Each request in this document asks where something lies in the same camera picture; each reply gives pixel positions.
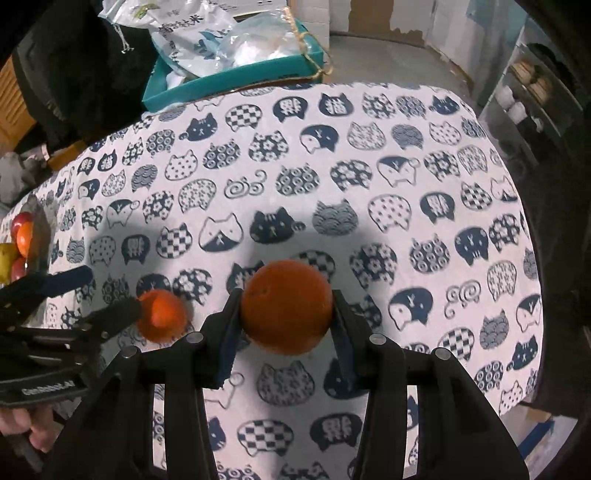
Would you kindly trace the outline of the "left hand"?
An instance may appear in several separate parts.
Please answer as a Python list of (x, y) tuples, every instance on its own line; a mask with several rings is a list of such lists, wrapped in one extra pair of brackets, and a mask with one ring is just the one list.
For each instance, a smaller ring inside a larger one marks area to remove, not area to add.
[(52, 449), (60, 432), (49, 404), (37, 405), (31, 409), (2, 407), (0, 428), (4, 437), (29, 434), (31, 445), (43, 453)]

